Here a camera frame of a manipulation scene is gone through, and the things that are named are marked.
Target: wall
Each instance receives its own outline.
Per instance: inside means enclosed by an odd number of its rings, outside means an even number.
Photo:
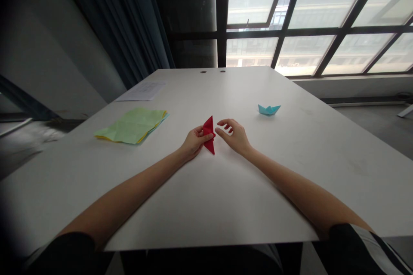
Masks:
[[[0,93],[0,114],[22,113],[23,111],[12,101]]]
[[[410,74],[324,77],[294,80],[294,82],[320,99],[394,96],[399,92],[413,93],[413,75]]]
[[[64,119],[86,119],[125,87],[73,0],[12,0],[0,73]]]

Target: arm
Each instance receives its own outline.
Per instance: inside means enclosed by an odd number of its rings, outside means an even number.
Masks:
[[[183,145],[161,161],[104,194],[57,236],[84,232],[101,247],[116,230],[182,165],[201,151],[213,134],[203,136],[202,126],[189,132]]]
[[[259,168],[322,233],[340,223],[350,223],[372,231],[355,212],[334,195],[305,177],[266,157],[249,143],[245,129],[234,119],[225,119],[218,125],[230,128],[228,135],[220,128],[216,133],[237,153]]]

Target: window frame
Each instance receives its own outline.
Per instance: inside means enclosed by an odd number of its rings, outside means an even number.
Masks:
[[[334,35],[333,41],[329,48],[327,48],[322,60],[320,61],[318,67],[316,68],[314,74],[312,75],[300,75],[300,76],[287,76],[291,79],[301,79],[301,78],[323,78],[323,77],[339,77],[339,76],[360,76],[367,75],[369,70],[376,64],[376,62],[385,54],[385,52],[396,42],[396,40],[403,33],[412,33],[413,26],[413,14],[409,17],[404,25],[383,25],[383,26],[361,26],[352,27],[354,21],[360,14],[364,5],[368,0],[356,0],[350,12],[348,13],[342,27],[340,28],[302,28],[302,29],[288,29],[290,20],[296,5],[297,0],[290,0],[288,9],[285,15],[285,20],[282,28],[280,30],[268,30],[268,31],[243,31],[243,32],[227,32],[227,29],[234,28],[267,28],[270,25],[271,19],[274,16],[275,7],[278,0],[274,0],[268,20],[266,23],[257,23],[249,25],[228,25],[228,0],[216,0],[216,31],[214,32],[192,32],[192,33],[169,33],[170,43],[175,40],[207,40],[216,39],[217,40],[217,53],[218,53],[218,67],[225,67],[226,65],[226,46],[227,39],[234,38],[263,38],[263,37],[278,37],[278,42],[275,48],[274,56],[271,62],[271,67],[274,69],[277,63],[278,57],[282,45],[284,43],[285,37],[299,37],[299,36],[323,36],[323,35]],[[330,62],[333,55],[336,53],[344,37],[348,34],[382,34],[391,33],[393,37],[387,42],[387,44],[372,58],[370,63],[361,73],[356,74],[325,74],[323,72]],[[372,75],[396,75],[396,74],[412,74],[413,65],[403,72],[380,72],[380,73],[370,73]]]

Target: forearm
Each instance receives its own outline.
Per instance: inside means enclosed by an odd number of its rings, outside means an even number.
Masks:
[[[183,164],[176,151],[107,192],[59,234],[84,232],[101,247],[116,230]]]
[[[244,157],[259,168],[278,189],[324,234],[340,223],[373,231],[355,212],[327,190],[251,149]]]

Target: floor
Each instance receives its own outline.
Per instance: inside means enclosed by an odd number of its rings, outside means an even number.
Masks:
[[[413,160],[413,113],[396,115],[404,105],[336,107],[335,110]]]
[[[338,112],[348,117],[382,141],[413,160],[413,113],[405,118],[396,115],[406,106],[339,107]],[[15,126],[16,122],[0,123],[0,132]],[[7,177],[37,154],[64,137],[79,123],[34,121],[0,138],[0,180]],[[413,237],[385,239],[413,266]]]
[[[64,137],[81,122],[32,121],[0,138],[0,181],[13,173],[54,142]],[[0,123],[0,133],[19,122]]]

